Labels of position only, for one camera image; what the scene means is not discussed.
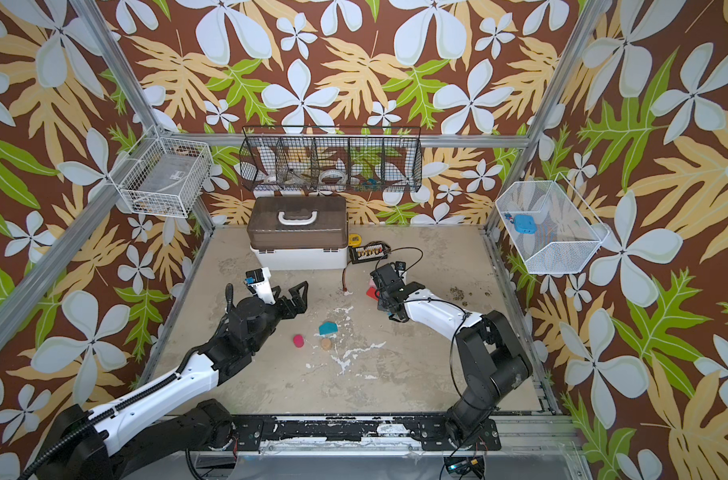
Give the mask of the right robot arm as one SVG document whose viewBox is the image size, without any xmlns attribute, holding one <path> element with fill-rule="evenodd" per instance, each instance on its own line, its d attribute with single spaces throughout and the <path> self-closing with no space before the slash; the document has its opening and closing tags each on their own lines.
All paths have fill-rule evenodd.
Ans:
<svg viewBox="0 0 728 480">
<path fill-rule="evenodd" d="M 529 356 L 505 315 L 468 311 L 404 280 L 401 262 L 370 273 L 378 307 L 398 323 L 413 321 L 450 341 L 459 356 L 466 388 L 444 416 L 444 431 L 457 448 L 474 443 L 498 404 L 533 373 Z"/>
</svg>

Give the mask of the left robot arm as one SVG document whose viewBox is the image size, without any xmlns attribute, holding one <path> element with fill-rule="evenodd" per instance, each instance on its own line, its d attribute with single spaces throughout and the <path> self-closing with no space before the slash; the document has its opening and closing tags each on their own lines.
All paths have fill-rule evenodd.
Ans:
<svg viewBox="0 0 728 480">
<path fill-rule="evenodd" d="M 177 451 L 227 444 L 232 415 L 215 400 L 175 420 L 166 416 L 245 369 L 280 321 L 306 312 L 307 290 L 302 282 L 287 296 L 270 288 L 272 303 L 258 294 L 235 302 L 228 285 L 225 314 L 205 343 L 189 349 L 175 369 L 130 394 L 59 414 L 20 478 L 121 479 Z"/>
</svg>

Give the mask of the teal arch block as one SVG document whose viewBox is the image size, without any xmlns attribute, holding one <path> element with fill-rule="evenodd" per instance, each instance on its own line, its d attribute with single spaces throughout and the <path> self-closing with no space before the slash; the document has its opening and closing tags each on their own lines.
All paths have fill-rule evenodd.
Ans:
<svg viewBox="0 0 728 480">
<path fill-rule="evenodd" d="M 318 327 L 321 336 L 332 335 L 338 332 L 338 325 L 334 322 L 324 322 Z"/>
</svg>

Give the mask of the yellow tape measure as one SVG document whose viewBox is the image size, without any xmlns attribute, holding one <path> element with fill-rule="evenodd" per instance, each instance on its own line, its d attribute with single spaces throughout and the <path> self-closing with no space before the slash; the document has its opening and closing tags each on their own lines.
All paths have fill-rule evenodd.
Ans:
<svg viewBox="0 0 728 480">
<path fill-rule="evenodd" d="M 348 236 L 348 246 L 349 247 L 359 247 L 363 243 L 362 237 L 358 234 L 350 234 Z"/>
</svg>

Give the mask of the white box brown lid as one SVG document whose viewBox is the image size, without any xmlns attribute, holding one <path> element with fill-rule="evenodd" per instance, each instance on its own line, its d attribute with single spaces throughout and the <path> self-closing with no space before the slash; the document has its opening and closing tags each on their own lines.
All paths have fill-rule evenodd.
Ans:
<svg viewBox="0 0 728 480">
<path fill-rule="evenodd" d="M 341 196 L 273 196 L 255 201 L 249 246 L 272 271 L 342 270 L 348 261 L 348 215 Z"/>
</svg>

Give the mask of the blue object in basket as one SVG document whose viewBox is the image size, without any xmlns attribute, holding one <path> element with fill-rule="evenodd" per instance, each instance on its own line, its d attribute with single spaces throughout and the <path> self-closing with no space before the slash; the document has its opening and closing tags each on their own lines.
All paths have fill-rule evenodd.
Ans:
<svg viewBox="0 0 728 480">
<path fill-rule="evenodd" d="M 533 235 L 537 231 L 537 224 L 531 215 L 517 214 L 513 217 L 514 230 L 520 234 Z"/>
</svg>

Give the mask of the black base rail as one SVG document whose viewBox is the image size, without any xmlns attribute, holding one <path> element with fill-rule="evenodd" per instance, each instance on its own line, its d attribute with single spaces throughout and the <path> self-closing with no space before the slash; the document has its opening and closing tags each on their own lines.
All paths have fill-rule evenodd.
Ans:
<svg viewBox="0 0 728 480">
<path fill-rule="evenodd" d="M 418 452 L 501 449 L 493 419 L 472 426 L 467 433 L 443 412 L 372 415 L 234 415 L 232 436 L 239 452 L 266 452 L 273 444 L 334 445 L 385 448 L 389 443 Z"/>
</svg>

